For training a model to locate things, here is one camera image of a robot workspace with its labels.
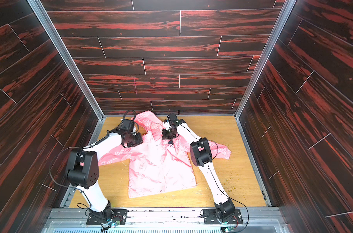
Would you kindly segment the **pink hooded jacket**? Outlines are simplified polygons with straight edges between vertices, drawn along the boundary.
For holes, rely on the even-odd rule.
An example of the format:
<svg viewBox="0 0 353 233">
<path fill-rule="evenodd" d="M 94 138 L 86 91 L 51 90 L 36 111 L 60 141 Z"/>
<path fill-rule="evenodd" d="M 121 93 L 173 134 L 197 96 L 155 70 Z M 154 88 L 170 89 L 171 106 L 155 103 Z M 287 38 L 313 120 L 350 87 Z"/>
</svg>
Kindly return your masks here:
<svg viewBox="0 0 353 233">
<path fill-rule="evenodd" d="M 162 139 L 166 126 L 153 112 L 138 114 L 135 122 L 146 130 L 143 143 L 133 148 L 109 146 L 98 154 L 99 165 L 129 160 L 128 196 L 138 198 L 196 187 L 188 153 L 190 144 L 200 139 L 188 124 L 177 127 L 180 136 L 169 144 Z"/>
</svg>

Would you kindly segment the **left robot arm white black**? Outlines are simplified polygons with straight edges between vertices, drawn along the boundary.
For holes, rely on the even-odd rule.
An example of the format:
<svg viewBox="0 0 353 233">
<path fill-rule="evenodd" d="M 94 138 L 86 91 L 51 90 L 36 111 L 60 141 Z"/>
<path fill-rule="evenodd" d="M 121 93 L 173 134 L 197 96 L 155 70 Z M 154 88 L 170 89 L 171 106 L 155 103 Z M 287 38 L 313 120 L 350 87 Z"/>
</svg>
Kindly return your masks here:
<svg viewBox="0 0 353 233">
<path fill-rule="evenodd" d="M 116 147 L 131 148 L 143 143 L 141 133 L 134 130 L 138 126 L 134 119 L 123 118 L 116 128 L 107 131 L 104 138 L 89 146 L 71 150 L 65 177 L 85 197 L 90 211 L 99 214 L 110 212 L 110 202 L 98 184 L 99 160 Z"/>
</svg>

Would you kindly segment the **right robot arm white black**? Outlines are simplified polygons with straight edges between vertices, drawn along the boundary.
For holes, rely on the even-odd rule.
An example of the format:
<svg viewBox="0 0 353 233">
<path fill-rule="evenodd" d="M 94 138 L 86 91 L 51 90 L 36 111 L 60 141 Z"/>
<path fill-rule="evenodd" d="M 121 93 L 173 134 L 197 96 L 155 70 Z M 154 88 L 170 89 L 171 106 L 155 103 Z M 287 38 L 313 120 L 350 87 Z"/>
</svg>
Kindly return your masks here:
<svg viewBox="0 0 353 233">
<path fill-rule="evenodd" d="M 215 216 L 223 224 L 234 219 L 236 208 L 228 194 L 224 191 L 222 184 L 216 174 L 209 141 L 205 137 L 195 134 L 183 119 L 178 119 L 176 114 L 169 114 L 164 121 L 165 129 L 162 130 L 163 139 L 174 139 L 183 137 L 190 147 L 192 163 L 200 169 L 213 195 Z"/>
</svg>

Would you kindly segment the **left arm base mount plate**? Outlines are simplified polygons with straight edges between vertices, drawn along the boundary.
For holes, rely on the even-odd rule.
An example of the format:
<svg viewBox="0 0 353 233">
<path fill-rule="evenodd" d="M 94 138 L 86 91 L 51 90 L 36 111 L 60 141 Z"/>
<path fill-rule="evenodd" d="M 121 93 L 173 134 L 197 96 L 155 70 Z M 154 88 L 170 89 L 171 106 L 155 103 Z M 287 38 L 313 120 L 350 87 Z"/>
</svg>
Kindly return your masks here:
<svg viewBox="0 0 353 233">
<path fill-rule="evenodd" d="M 118 226 L 125 225 L 127 209 L 111 209 L 103 212 L 89 211 L 86 224 L 88 226 Z"/>
</svg>

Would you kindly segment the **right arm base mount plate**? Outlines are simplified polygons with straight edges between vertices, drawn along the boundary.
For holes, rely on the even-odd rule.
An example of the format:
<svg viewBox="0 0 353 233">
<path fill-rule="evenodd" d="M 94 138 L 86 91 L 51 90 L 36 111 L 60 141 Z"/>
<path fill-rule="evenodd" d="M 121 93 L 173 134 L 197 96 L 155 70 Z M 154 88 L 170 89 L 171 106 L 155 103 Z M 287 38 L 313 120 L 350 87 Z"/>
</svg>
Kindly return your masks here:
<svg viewBox="0 0 353 233">
<path fill-rule="evenodd" d="M 242 215 L 239 209 L 235 209 L 232 213 L 223 213 L 218 209 L 202 209 L 200 216 L 203 218 L 205 225 L 214 224 L 243 224 Z"/>
</svg>

